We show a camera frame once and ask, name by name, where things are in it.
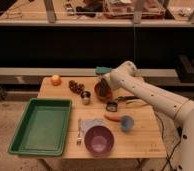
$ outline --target carrot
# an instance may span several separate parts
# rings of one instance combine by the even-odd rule
[[[111,116],[109,114],[104,114],[104,117],[110,121],[119,122],[121,119],[121,116]]]

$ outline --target purple bowl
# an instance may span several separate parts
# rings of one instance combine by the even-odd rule
[[[94,126],[85,134],[85,146],[94,156],[108,154],[114,145],[114,136],[105,126]]]

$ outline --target gray floor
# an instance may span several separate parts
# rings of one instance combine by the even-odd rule
[[[7,96],[4,100],[0,97],[0,171],[44,171],[46,170],[36,159],[19,158],[14,155],[8,154],[8,147],[12,139],[16,126],[22,116],[27,101],[31,97],[36,97],[37,91],[7,91]],[[179,141],[178,132],[172,120],[167,118],[161,113],[157,115],[164,123],[164,143],[168,153],[172,151],[175,144]],[[177,147],[171,163],[175,168],[178,163],[178,150]],[[127,171],[134,170],[137,166],[137,160],[65,160],[56,161],[48,159],[47,162],[54,170],[108,170],[108,171]],[[150,159],[143,171],[160,171],[166,159]]]

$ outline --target green tray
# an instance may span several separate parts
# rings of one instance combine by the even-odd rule
[[[59,156],[65,145],[72,102],[32,98],[9,146],[10,154]]]

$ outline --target small teal cup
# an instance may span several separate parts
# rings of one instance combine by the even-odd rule
[[[128,115],[124,115],[120,119],[120,126],[123,132],[128,132],[134,126],[134,120]]]

